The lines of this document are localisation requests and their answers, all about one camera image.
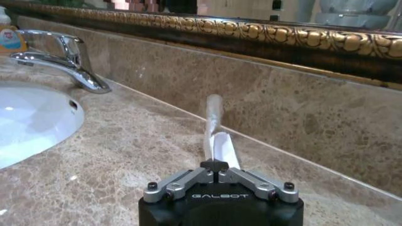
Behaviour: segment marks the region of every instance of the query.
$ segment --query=soap dispenser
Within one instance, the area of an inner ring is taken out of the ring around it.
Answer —
[[[10,18],[5,14],[5,8],[0,6],[0,53],[9,54],[26,51],[26,43],[22,36],[10,26]]]

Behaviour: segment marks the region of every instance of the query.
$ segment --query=soap bottle label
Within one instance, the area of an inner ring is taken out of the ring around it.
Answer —
[[[13,30],[2,29],[0,32],[0,45],[6,49],[21,47],[19,38]]]

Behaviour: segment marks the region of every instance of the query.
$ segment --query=chrome faucet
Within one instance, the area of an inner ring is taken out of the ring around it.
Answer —
[[[32,66],[33,64],[54,67],[66,72],[73,81],[92,93],[106,93],[110,91],[108,84],[92,72],[84,41],[72,35],[38,30],[17,30],[24,36],[26,34],[48,35],[56,38],[62,48],[64,57],[49,53],[26,51],[13,53],[10,58],[18,64]]]

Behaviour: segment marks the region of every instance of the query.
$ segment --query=marble countertop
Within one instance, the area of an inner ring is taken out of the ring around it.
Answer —
[[[97,95],[49,68],[0,60],[0,80],[28,81],[68,93],[85,121],[57,146],[0,169],[0,226],[137,225],[137,200],[149,181],[202,160],[204,121],[120,86]],[[295,182],[305,226],[402,223],[402,199],[232,133],[245,170]]]

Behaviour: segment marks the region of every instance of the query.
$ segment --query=bathroom sink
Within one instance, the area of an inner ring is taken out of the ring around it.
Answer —
[[[82,122],[82,108],[64,93],[0,81],[0,169],[65,140]]]

